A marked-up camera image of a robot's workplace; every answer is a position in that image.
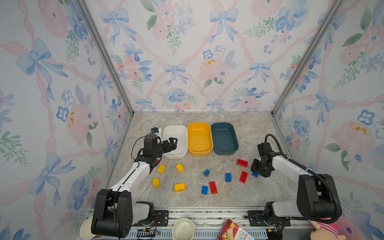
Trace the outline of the white plastic container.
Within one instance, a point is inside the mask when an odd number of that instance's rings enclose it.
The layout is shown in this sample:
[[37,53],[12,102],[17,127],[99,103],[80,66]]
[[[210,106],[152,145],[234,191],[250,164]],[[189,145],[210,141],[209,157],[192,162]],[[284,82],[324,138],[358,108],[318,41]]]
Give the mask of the white plastic container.
[[188,152],[188,134],[187,128],[183,125],[171,125],[164,128],[163,140],[169,138],[177,139],[176,149],[164,154],[167,159],[176,160],[182,159]]

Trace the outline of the small yellow lego brick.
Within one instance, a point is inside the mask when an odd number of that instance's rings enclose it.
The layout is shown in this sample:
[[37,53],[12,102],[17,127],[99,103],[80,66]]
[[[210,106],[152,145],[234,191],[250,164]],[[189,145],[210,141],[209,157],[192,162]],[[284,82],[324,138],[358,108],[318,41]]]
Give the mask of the small yellow lego brick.
[[182,166],[182,164],[178,164],[178,165],[176,165],[176,168],[177,168],[177,170],[178,170],[179,173],[184,172],[184,167]]

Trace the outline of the yellow plastic container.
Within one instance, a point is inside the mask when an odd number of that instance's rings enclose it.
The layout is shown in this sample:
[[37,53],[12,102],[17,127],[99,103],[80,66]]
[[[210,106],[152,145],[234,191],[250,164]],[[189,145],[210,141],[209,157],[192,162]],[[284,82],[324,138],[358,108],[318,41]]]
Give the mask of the yellow plastic container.
[[207,123],[188,125],[188,149],[193,156],[206,156],[213,150],[211,126]]

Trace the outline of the dark teal plastic container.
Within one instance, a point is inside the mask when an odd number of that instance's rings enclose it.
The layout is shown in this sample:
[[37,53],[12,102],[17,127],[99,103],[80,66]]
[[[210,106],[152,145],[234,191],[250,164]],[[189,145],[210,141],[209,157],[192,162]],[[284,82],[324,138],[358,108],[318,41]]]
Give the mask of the dark teal plastic container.
[[211,125],[214,151],[220,156],[233,155],[239,149],[236,131],[231,123],[214,123]]

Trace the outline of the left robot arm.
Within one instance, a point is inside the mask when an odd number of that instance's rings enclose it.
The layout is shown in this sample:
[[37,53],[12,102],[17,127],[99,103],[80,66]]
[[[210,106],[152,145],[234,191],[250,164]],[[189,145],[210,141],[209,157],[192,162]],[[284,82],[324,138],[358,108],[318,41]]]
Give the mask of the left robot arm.
[[160,130],[152,128],[151,133],[143,137],[144,147],[139,150],[129,172],[110,189],[98,192],[90,227],[92,234],[125,238],[133,225],[155,222],[154,204],[144,201],[134,203],[133,195],[162,156],[177,148],[178,139],[163,140]]

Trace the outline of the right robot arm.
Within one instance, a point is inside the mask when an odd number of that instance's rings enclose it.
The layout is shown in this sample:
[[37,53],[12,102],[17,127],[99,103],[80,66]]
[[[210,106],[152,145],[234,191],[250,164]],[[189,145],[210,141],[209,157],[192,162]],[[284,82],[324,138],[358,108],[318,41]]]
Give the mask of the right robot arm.
[[263,178],[280,171],[296,185],[294,201],[268,202],[261,214],[249,215],[251,219],[268,225],[283,224],[290,220],[315,221],[333,224],[342,215],[342,206],[334,179],[306,168],[285,154],[281,145],[275,152],[265,140],[258,145],[260,159],[254,159],[251,170]]

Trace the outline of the yellow lego brick near arm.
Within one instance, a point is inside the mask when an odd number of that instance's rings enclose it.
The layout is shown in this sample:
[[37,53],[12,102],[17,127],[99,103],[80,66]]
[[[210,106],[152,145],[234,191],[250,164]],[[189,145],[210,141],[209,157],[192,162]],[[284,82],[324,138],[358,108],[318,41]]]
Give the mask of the yellow lego brick near arm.
[[158,173],[159,174],[163,174],[165,172],[165,168],[166,168],[165,165],[160,165],[159,168],[158,168]]

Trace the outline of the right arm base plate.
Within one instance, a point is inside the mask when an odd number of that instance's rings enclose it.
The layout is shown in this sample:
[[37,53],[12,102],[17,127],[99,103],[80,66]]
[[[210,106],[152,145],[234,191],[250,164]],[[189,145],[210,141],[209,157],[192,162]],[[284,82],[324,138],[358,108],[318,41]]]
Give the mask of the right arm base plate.
[[252,227],[271,227],[277,228],[283,225],[285,217],[277,217],[274,213],[265,213],[265,211],[247,211],[246,219],[249,220]]

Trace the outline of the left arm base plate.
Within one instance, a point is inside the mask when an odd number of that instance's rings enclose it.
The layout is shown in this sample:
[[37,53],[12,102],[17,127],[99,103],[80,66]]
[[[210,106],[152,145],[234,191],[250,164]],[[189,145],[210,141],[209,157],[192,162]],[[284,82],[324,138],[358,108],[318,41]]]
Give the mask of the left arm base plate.
[[167,210],[155,210],[154,216],[151,217],[149,220],[142,220],[138,223],[134,224],[134,227],[142,227],[142,228],[149,228],[149,227],[166,227],[169,222],[169,211]]

